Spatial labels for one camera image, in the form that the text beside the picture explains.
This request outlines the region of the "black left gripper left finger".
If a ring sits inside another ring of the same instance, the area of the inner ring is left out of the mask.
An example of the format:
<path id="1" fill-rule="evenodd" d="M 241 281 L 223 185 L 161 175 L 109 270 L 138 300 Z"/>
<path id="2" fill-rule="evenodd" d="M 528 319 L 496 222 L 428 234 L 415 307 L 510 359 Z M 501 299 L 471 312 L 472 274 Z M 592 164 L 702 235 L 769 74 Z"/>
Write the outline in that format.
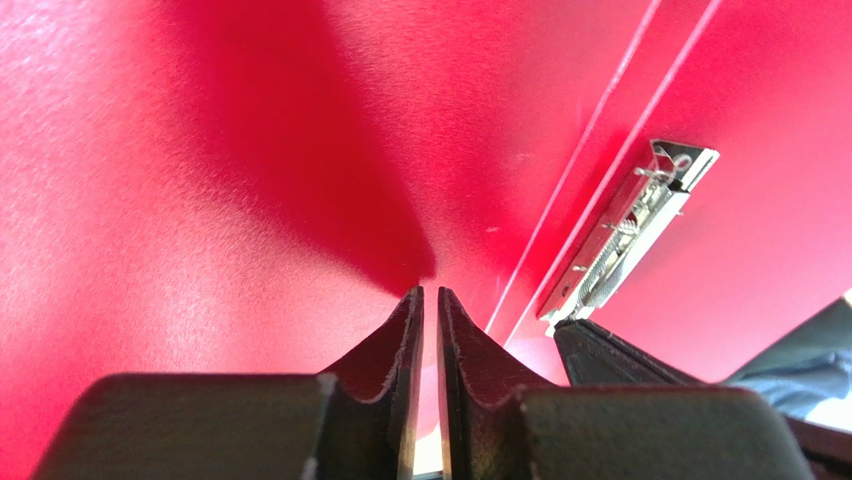
<path id="1" fill-rule="evenodd" d="M 37 479 L 409 479 L 424 291 L 314 374 L 104 377 L 75 401 Z"/>

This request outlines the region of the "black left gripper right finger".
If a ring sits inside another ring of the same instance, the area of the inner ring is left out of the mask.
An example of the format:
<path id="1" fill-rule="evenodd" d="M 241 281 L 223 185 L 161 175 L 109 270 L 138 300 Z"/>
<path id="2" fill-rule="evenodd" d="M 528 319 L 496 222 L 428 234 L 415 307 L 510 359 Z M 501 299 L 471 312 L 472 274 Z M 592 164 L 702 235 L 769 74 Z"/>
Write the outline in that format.
<path id="1" fill-rule="evenodd" d="M 705 386 L 560 387 L 480 330 L 441 288 L 441 442 L 448 479 L 808 479 L 759 396 Z"/>

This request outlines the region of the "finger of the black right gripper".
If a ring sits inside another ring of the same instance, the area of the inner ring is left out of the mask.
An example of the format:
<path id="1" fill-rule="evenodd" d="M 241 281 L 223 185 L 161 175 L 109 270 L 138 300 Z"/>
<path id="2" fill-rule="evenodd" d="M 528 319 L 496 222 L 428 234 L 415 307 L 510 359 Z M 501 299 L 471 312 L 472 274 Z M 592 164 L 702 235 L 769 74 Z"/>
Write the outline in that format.
<path id="1" fill-rule="evenodd" d="M 554 327 L 553 340 L 573 386 L 703 383 L 590 320 L 560 321 Z"/>

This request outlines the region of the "metal folder clip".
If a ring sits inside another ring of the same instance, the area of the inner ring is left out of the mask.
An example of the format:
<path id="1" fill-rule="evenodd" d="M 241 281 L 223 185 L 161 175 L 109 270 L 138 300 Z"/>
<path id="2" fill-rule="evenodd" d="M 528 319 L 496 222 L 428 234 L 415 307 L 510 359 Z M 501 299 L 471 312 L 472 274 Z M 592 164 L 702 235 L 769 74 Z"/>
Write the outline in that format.
<path id="1" fill-rule="evenodd" d="M 563 320 L 587 320 L 618 291 L 689 200 L 720 153 L 665 140 L 633 169 L 540 309 L 552 337 Z"/>

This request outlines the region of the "red plastic folder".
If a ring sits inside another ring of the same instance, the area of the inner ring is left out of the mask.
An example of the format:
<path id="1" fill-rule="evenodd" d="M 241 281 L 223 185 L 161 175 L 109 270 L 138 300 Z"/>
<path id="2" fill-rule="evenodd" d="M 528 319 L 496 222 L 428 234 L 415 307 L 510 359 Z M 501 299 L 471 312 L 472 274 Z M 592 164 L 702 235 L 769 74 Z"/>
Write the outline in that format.
<path id="1" fill-rule="evenodd" d="M 847 1 L 5 1 L 1 475 L 117 372 L 313 372 L 423 286 L 537 373 L 656 138 L 719 151 L 594 315 L 718 381 L 851 286 Z"/>

